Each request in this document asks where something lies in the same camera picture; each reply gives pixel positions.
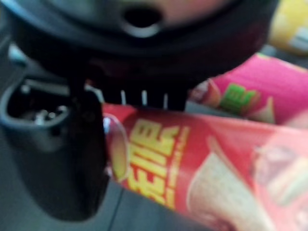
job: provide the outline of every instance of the snack package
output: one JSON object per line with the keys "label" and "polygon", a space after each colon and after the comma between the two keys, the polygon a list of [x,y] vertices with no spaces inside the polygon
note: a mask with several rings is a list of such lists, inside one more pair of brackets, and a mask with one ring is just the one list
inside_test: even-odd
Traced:
{"label": "snack package", "polygon": [[213,231],[308,230],[308,131],[103,106],[109,172]]}
{"label": "snack package", "polygon": [[190,100],[250,120],[308,128],[308,70],[257,54],[195,88]]}
{"label": "snack package", "polygon": [[295,55],[308,55],[308,1],[281,0],[269,42]]}

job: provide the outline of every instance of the product label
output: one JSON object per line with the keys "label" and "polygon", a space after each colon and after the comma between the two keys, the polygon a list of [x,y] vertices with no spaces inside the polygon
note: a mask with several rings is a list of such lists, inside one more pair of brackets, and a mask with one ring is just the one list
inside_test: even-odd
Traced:
{"label": "product label", "polygon": [[214,231],[306,231],[308,132],[106,104],[113,178]]}

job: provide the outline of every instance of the circular hole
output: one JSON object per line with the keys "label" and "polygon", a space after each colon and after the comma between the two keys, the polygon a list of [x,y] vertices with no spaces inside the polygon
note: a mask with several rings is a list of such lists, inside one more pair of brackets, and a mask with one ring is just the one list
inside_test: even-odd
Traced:
{"label": "circular hole", "polygon": [[127,9],[123,18],[126,23],[136,28],[147,28],[158,24],[163,16],[159,10],[150,7],[135,7]]}

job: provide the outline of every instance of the yellow object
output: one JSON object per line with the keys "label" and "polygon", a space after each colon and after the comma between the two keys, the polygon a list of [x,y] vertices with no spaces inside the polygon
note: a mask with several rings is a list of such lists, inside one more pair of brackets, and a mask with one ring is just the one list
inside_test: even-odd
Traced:
{"label": "yellow object", "polygon": [[308,55],[308,0],[281,0],[269,42],[278,49]]}

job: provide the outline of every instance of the potato chip image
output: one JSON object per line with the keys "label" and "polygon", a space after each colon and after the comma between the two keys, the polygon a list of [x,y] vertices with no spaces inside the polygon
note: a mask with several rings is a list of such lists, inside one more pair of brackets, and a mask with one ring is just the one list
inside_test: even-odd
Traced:
{"label": "potato chip image", "polygon": [[221,92],[213,80],[209,79],[207,83],[207,93],[203,98],[202,104],[216,108],[221,102]]}
{"label": "potato chip image", "polygon": [[215,231],[274,231],[257,201],[217,140],[208,139],[211,153],[192,181],[187,207],[197,221]]}
{"label": "potato chip image", "polygon": [[249,114],[247,118],[254,121],[276,124],[275,111],[274,111],[274,98],[269,97],[267,104],[263,108]]}

